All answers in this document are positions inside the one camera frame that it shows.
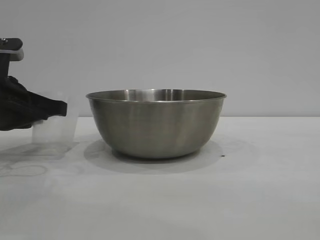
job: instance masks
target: bowl rim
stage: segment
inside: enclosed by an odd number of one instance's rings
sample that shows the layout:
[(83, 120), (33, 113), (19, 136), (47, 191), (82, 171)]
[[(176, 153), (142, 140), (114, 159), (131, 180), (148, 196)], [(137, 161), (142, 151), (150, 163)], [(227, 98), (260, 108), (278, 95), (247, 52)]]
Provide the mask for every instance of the bowl rim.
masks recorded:
[[(106, 92), (116, 92), (116, 91), (159, 91), (159, 90), (170, 90), (170, 91), (197, 91), (197, 92), (207, 92), (213, 94), (221, 94), (222, 96), (213, 97), (213, 98), (204, 98), (204, 99), (195, 99), (195, 100), (159, 100), (159, 101), (138, 101), (138, 100), (118, 100), (118, 99), (107, 99), (102, 97), (92, 96), (94, 94), (106, 93)], [(85, 95), (89, 100), (98, 100), (103, 102), (120, 102), (120, 103), (199, 103), (199, 102), (208, 102), (225, 99), (227, 95), (218, 91), (209, 91), (209, 90), (197, 90), (197, 89), (176, 89), (176, 88), (146, 88), (146, 89), (118, 89), (118, 90), (107, 90), (107, 91), (96, 91), (91, 92)]]

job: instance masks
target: white table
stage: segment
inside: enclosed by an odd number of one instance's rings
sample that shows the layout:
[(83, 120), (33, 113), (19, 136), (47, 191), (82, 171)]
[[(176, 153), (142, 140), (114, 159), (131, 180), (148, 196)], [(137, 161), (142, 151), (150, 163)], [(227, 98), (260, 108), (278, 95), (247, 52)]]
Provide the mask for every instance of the white table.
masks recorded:
[(320, 239), (320, 118), (222, 117), (158, 163), (112, 153), (89, 117), (64, 156), (30, 135), (0, 132), (0, 240)]

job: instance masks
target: transparent cup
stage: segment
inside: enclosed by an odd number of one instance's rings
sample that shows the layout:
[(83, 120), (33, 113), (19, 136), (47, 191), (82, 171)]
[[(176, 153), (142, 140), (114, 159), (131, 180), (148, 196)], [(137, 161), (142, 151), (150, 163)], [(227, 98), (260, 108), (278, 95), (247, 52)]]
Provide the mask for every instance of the transparent cup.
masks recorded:
[(68, 104), (66, 116), (52, 116), (48, 120), (33, 124), (32, 143), (39, 145), (48, 153), (60, 154), (74, 146), (75, 130), (79, 116), (79, 106), (76, 97), (61, 91), (44, 91), (38, 93), (53, 100)]

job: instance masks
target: stainless steel bowl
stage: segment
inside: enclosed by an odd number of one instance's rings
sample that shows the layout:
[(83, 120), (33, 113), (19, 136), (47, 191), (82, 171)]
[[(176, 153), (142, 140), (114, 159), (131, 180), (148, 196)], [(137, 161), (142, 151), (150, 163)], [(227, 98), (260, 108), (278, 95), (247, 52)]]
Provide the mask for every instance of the stainless steel bowl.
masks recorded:
[(110, 147), (139, 158), (164, 159), (190, 154), (208, 142), (226, 95), (141, 89), (94, 92), (86, 97)]

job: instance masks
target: gray wall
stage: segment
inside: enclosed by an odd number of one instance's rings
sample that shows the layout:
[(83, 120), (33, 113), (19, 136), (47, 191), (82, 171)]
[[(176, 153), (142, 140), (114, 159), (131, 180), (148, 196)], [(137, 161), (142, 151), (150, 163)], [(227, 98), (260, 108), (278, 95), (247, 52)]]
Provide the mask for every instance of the gray wall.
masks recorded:
[(225, 116), (320, 116), (319, 0), (1, 0), (31, 91), (227, 93)]

